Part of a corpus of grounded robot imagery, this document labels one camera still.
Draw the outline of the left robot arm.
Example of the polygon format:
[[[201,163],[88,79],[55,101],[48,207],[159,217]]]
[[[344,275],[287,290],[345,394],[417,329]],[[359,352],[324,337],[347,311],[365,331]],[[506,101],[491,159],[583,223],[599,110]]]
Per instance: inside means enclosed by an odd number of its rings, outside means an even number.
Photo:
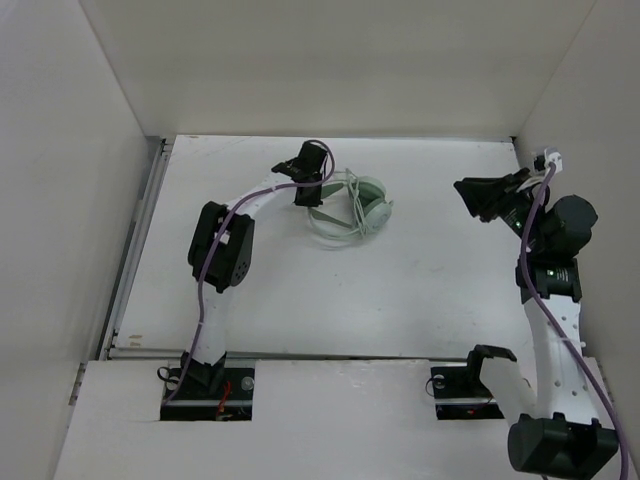
[[[335,167],[326,143],[306,140],[294,158],[273,166],[253,189],[202,207],[187,255],[196,281],[198,320],[180,359],[180,386],[187,384],[205,397],[221,390],[228,305],[232,289],[249,272],[257,221],[290,205],[318,206],[321,188]]]

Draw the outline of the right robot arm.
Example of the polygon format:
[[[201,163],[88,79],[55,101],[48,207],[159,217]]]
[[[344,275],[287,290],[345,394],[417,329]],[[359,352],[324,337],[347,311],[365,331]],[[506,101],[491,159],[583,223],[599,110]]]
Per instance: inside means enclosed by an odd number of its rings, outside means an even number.
[[[522,169],[501,178],[455,182],[471,216],[502,220],[519,238],[515,281],[529,323],[537,380],[530,385],[506,347],[477,345],[463,381],[489,391],[508,425],[511,467],[557,479],[592,479],[620,452],[622,441],[599,419],[593,373],[582,355],[582,288],[577,255],[598,216],[576,195],[547,203],[551,177]]]

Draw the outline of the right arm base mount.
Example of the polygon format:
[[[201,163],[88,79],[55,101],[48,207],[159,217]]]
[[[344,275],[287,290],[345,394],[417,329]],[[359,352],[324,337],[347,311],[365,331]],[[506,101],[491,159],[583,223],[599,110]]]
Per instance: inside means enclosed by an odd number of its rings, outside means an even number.
[[[504,418],[489,390],[469,379],[466,364],[435,363],[430,367],[425,390],[434,399],[436,418],[440,421]]]

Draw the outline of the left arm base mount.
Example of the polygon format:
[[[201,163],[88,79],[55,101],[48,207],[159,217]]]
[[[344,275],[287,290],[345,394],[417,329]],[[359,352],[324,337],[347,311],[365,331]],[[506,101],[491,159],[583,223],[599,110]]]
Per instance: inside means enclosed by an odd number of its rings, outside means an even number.
[[[177,368],[162,367],[165,374],[160,373],[161,379],[168,378],[159,410],[161,421],[189,422],[236,422],[251,421],[253,414],[253,394],[255,387],[254,367],[226,368],[221,383],[213,393],[185,379],[178,393],[171,400],[178,383],[180,371]]]

